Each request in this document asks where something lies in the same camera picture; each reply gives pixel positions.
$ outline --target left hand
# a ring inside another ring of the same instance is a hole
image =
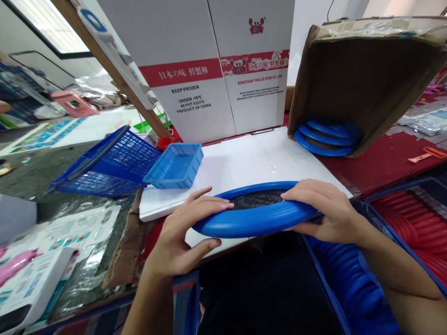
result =
[[[203,188],[192,193],[166,218],[158,241],[146,260],[145,268],[149,267],[157,275],[183,275],[191,271],[207,253],[222,244],[220,239],[208,238],[191,248],[185,242],[186,231],[198,221],[234,207],[234,204],[226,199],[202,197],[211,189],[212,187]]]

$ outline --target orange tool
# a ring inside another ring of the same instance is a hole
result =
[[[435,148],[432,148],[432,147],[425,147],[425,148],[423,148],[423,150],[426,152],[426,154],[423,154],[421,156],[417,156],[417,157],[414,157],[414,158],[408,158],[408,160],[411,163],[417,163],[417,162],[419,162],[419,161],[421,161],[423,159],[426,159],[428,157],[434,157],[434,158],[438,158],[438,159],[442,159],[442,158],[446,158],[447,157],[447,154],[445,154],[442,151],[436,150]]]

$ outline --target stack of blue rings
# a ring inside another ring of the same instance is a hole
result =
[[[400,334],[382,287],[360,249],[354,244],[321,242],[313,237],[307,240],[346,315],[352,334]]]
[[[348,156],[355,151],[362,139],[363,133],[359,128],[350,123],[310,120],[301,125],[293,135],[302,147],[314,154],[340,157]],[[310,143],[305,137],[324,145],[337,146],[337,148],[328,149],[319,147],[316,144]]]

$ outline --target red table surface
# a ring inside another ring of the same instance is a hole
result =
[[[447,96],[447,93],[423,94],[420,99],[428,103],[426,105],[428,109],[429,103],[434,102],[441,95]],[[286,126],[288,123],[289,115],[286,114],[284,115],[284,125]],[[216,144],[239,136],[243,135],[208,142],[203,145]],[[182,141],[175,129],[173,137],[175,142]],[[408,158],[424,154],[425,152],[422,149],[425,147],[436,147],[436,145],[401,132],[392,136],[383,135],[357,158],[315,156],[346,188],[353,193],[361,193],[362,197],[365,197],[376,190],[434,168],[447,160],[447,158],[436,159],[430,157],[416,164],[408,161]]]

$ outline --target packaging box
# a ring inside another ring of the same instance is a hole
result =
[[[417,101],[447,60],[447,18],[395,17],[312,26],[288,136],[313,116],[353,123],[370,147]]]
[[[236,132],[284,120],[294,0],[208,0]]]
[[[206,0],[98,2],[184,142],[236,135]]]

